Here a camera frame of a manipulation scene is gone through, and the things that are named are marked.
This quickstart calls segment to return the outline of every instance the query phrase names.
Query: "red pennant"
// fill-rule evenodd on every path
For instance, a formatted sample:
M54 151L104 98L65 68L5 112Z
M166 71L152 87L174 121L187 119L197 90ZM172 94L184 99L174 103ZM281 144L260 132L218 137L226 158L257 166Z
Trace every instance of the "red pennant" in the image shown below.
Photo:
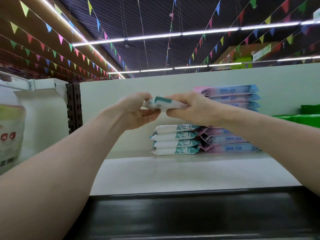
M281 4L281 7L285 13L289 10L289 0L285 0L284 3Z
M240 24L242 24L244 14L245 14L245 10L243 9L242 12L239 14Z
M281 43L278 43L275 47L274 50L275 51L279 51L281 49Z
M316 49L316 45L312 44L309 46L310 51L314 51Z
M45 50L45 44L42 44L41 42L40 42L40 45L41 45L41 48L42 48L42 51L44 51Z
M232 51L231 51L231 53L230 53L230 57L231 57L231 59L233 58L233 54L235 53L235 50L233 49Z
M32 41L32 39L33 39L33 37L30 35L30 34L26 34L27 35L27 37L28 37L28 41L29 41L29 43L31 43L31 41Z
M286 16L286 17L284 18L283 22L288 23L288 22L290 22L290 19L291 19L291 14L289 14L288 16Z

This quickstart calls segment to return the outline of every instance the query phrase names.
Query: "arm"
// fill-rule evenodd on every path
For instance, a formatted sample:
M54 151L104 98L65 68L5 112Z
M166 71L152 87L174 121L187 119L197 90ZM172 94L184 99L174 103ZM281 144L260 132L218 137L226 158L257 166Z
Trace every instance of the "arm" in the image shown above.
M168 116L222 127L246 138L320 196L320 129L218 103L196 92L170 98L189 107L168 110Z
M126 129L155 120L137 93L0 177L0 239L62 239L81 213L98 170Z

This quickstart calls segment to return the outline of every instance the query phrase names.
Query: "pennant flag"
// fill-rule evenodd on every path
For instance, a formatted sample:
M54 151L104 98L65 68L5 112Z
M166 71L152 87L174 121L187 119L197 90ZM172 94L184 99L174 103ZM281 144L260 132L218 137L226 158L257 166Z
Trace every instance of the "pennant flag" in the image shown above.
M301 26L301 31L303 32L304 35L307 35L310 31L310 26L309 25Z
M286 16L286 17L283 19L283 22L288 23L288 22L290 22L290 19L291 19L291 14L289 14L288 16Z
M97 18L97 26L98 26L98 31L99 31L101 25L100 25L98 18Z
M235 50L233 49L232 51L231 51L231 53L230 53L230 57L231 57L231 59L233 58L233 54L235 53Z
M48 33L49 33L52 30L52 28L47 23L45 23L45 25L47 26Z
M293 35L290 35L289 37L287 37L286 40L288 41L289 44L292 44L293 41L294 41L294 36L293 36Z
M69 43L70 51L72 52L72 44Z
M271 23L271 15L265 20L266 24L270 24Z
M59 15L62 14L62 11L60 10L60 8L56 4L54 4L54 8L56 9L56 11L58 12Z
M263 40L264 40L264 35L262 35L259 40L261 41L261 44L263 44Z
M284 3L281 4L281 7L285 13L289 11L289 0L285 0Z
M32 41L32 39L33 39L33 37L30 35L30 34L26 34L26 36L28 37L28 41L29 41L29 43L31 43L31 41Z
M91 11L92 11L92 6L91 6L91 3L89 2L89 0L88 0L88 6L89 6L89 13L90 13L90 16L91 16Z
M11 24L11 28L12 28L13 33L14 33L14 34L16 34L17 29L18 29L18 26L17 26L17 25L15 25L15 24L14 24L14 23L12 23L12 22L10 22L10 24Z
M257 0L250 0L250 4L252 5L252 8L255 9L257 7Z
M16 43L16 42L14 42L14 41L12 41L12 40L10 40L10 43L11 43L11 45L12 45L12 48L13 48L13 49L15 49L15 48L16 48L16 46L17 46L17 43Z
M26 55L30 56L30 50L28 50L27 48L24 48L26 50Z
M270 29L270 34L271 34L272 36L274 36L274 34L275 34L275 28L271 28L271 29Z
M26 61L27 66L30 64L30 60L24 59Z
M46 47L45 44L40 42L40 45L41 45L42 51L45 51L45 47Z
M20 1L20 4L21 4L24 15L27 16L27 14L29 12L29 8L22 1Z
M314 51L315 48L316 48L316 45L315 45L315 44L311 44L311 45L309 46L310 51Z
M220 1L219 1L218 5L216 7L216 11L217 11L218 16L219 16L219 14L220 14Z
M258 29L254 30L254 36L256 36L256 39L258 38Z
M307 8L307 1L305 1L304 3L302 3L299 7L298 10L302 13L304 13L306 11Z
M58 34L58 36L59 36L60 44L62 44L63 37L60 34Z
M242 24L244 14L245 14L245 10L243 9L242 12L239 14L240 24Z

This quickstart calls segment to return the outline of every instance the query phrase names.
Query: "stack of white packages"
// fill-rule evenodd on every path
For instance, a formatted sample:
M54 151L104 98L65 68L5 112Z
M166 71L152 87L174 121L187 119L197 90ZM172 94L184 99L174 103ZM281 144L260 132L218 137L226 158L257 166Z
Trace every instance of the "stack of white packages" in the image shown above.
M159 125L150 136L153 142L151 152L157 156L195 154L201 145L194 132L199 126L191 124Z
M200 92L213 101L258 112L260 105L255 102L260 97L256 85L240 85L226 87L195 87L194 91ZM201 127L198 128L201 149L207 153L230 152L257 152L259 148L249 143L246 139L234 135L224 128Z

